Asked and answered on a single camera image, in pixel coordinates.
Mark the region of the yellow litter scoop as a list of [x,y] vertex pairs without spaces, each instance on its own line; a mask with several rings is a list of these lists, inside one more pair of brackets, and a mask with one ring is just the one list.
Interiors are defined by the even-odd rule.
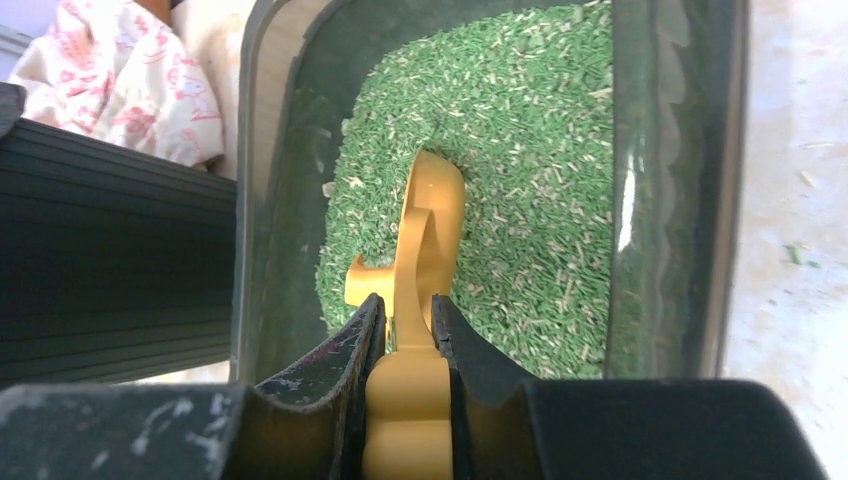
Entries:
[[346,274],[346,303],[380,296],[395,345],[366,382],[366,479],[453,476],[450,374],[432,333],[432,298],[450,292],[464,206],[458,168],[419,151],[407,179],[393,263],[368,267],[357,255]]

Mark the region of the green cat litter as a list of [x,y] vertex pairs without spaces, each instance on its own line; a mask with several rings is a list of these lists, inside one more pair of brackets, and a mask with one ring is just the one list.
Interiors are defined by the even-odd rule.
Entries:
[[366,77],[328,198],[321,317],[350,317],[356,254],[394,258],[406,180],[427,150],[465,183],[451,289],[475,330],[547,378],[598,378],[613,193],[612,6],[524,9],[409,42]]

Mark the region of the dark grey litter box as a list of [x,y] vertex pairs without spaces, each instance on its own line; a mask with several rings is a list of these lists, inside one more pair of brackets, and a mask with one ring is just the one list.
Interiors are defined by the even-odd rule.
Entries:
[[[520,1],[259,1],[241,48],[230,376],[257,383],[326,335],[314,267],[342,119],[386,53]],[[608,378],[718,375],[744,152],[750,5],[613,5]]]

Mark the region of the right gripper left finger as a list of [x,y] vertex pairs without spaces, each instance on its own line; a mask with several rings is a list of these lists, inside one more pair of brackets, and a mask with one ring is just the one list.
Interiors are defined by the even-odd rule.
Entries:
[[365,383],[385,347],[382,298],[296,363],[252,388],[238,431],[241,479],[360,479]]

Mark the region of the pink patterned cloth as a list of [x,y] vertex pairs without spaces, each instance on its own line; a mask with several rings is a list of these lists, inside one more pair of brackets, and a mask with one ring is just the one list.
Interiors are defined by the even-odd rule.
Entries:
[[225,152],[223,118],[200,62],[135,1],[62,1],[9,75],[23,116],[205,168]]

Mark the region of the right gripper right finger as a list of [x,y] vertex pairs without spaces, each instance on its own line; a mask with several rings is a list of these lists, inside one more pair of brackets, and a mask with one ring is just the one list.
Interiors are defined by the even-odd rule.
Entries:
[[541,379],[469,324],[445,295],[432,297],[434,340],[448,361],[454,465],[460,479],[547,479]]

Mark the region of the black trash bin with bag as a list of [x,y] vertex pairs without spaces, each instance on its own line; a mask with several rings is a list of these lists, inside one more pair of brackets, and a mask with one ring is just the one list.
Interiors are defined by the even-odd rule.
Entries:
[[2,85],[2,385],[226,360],[235,183],[28,120],[25,100]]

